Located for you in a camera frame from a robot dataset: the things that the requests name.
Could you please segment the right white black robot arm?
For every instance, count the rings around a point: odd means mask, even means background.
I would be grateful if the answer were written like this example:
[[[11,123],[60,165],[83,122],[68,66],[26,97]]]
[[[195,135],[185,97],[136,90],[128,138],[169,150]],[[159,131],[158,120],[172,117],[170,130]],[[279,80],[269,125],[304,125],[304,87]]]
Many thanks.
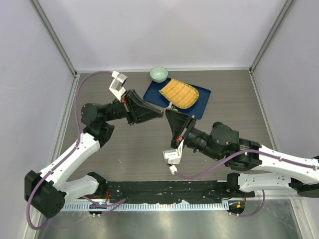
[[[239,132],[215,122],[209,134],[198,130],[196,119],[186,114],[167,110],[172,140],[171,150],[163,152],[171,174],[192,180],[224,165],[234,170],[228,174],[225,191],[229,196],[258,190],[295,191],[308,198],[319,196],[319,158],[302,158],[281,153],[257,142],[239,137]],[[194,176],[178,172],[184,147],[214,159],[217,164]]]

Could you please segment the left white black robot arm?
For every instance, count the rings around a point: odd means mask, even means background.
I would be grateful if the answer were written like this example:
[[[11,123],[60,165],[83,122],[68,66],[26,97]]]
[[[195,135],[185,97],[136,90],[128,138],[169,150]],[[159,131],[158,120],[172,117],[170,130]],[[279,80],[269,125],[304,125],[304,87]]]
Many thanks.
[[[56,216],[68,201],[86,195],[100,199],[105,195],[106,180],[94,172],[72,182],[68,178],[109,141],[115,128],[109,121],[126,119],[134,125],[161,118],[163,113],[142,100],[135,90],[128,90],[106,105],[85,104],[80,115],[77,121],[85,128],[78,131],[73,145],[40,172],[31,170],[24,178],[27,207],[34,207],[48,219]]]

